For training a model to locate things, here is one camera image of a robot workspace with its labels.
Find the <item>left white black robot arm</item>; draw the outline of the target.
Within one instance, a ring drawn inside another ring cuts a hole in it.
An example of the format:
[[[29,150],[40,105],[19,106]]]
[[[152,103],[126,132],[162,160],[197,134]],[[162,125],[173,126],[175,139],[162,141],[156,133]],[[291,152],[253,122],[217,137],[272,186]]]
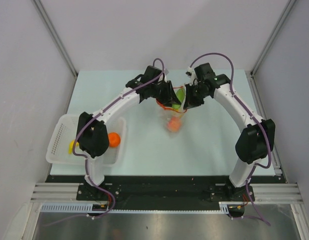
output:
[[[72,152],[85,158],[84,179],[90,184],[87,193],[94,200],[101,199],[105,194],[105,187],[101,185],[105,177],[99,168],[102,165],[101,156],[110,147],[107,127],[125,111],[148,98],[156,99],[164,107],[182,105],[172,82],[166,80],[164,70],[149,65],[143,74],[127,82],[111,103],[94,113],[83,112],[79,115],[75,142],[82,153],[75,152],[75,149]]]

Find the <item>clear zip top bag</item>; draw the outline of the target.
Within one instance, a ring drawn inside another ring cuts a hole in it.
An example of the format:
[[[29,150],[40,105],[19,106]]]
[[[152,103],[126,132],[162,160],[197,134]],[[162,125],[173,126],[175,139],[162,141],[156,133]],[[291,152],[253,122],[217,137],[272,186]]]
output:
[[[174,92],[177,91],[178,88],[184,88],[184,90],[186,91],[186,87],[184,85],[181,85],[179,87],[174,87]],[[182,120],[182,117],[185,115],[185,113],[188,111],[187,109],[184,110],[183,107],[184,107],[184,102],[185,100],[183,101],[181,107],[179,109],[173,109],[172,107],[166,107],[166,106],[163,106],[158,100],[156,100],[156,103],[158,106],[160,106],[161,110],[161,119],[163,120],[163,123],[164,123],[164,126],[165,128],[168,130],[167,128],[167,123],[169,122],[169,120],[172,118],[172,117],[177,117],[177,118],[180,118],[181,119],[181,122],[182,122],[182,125],[183,125],[183,120]]]

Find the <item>fake peach fruit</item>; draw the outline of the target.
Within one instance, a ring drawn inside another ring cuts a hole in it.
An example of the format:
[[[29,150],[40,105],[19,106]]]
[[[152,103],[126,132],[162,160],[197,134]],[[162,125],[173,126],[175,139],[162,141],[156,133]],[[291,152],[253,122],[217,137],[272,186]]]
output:
[[[167,129],[173,133],[178,132],[181,126],[182,126],[182,121],[179,117],[172,117],[167,123]]]

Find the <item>fake green cucumber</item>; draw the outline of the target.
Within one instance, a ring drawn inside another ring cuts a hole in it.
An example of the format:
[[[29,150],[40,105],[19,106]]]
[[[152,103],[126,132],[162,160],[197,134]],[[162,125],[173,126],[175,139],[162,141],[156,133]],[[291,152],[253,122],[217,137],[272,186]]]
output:
[[[179,104],[174,103],[172,105],[172,108],[175,109],[175,110],[178,110],[182,106],[182,103],[184,102],[184,99],[185,99],[185,96],[186,96],[185,89],[183,87],[180,87],[176,90],[175,94],[176,94],[176,97],[177,97],[177,99],[179,100],[180,103]]]

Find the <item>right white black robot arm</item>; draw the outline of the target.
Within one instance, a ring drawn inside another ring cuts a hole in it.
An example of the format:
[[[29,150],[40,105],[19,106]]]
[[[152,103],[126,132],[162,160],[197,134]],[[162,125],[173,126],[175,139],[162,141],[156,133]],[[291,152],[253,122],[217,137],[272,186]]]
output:
[[[243,186],[250,182],[261,161],[271,158],[276,125],[272,119],[263,119],[246,105],[232,87],[231,78],[215,74],[209,63],[188,67],[190,83],[185,85],[184,109],[199,107],[210,97],[217,101],[236,123],[240,136],[235,144],[238,160],[229,175],[225,195],[231,201],[243,195]]]

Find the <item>fake yellow banana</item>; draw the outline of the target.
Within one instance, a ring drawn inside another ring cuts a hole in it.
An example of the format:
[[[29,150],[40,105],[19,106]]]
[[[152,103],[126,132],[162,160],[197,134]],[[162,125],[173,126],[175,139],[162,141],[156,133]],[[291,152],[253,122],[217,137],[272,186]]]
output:
[[[68,154],[71,155],[73,153],[73,146],[78,147],[79,143],[72,140],[68,146]]]

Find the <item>fake orange fruit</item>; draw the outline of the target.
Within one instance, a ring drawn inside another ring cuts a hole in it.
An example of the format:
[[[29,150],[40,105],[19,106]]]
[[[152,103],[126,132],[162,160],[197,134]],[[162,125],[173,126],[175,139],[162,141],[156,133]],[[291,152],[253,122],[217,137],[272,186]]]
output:
[[[111,148],[116,148],[120,145],[121,143],[121,137],[118,133],[116,132],[110,132],[108,134],[108,140],[109,140],[109,146]]]

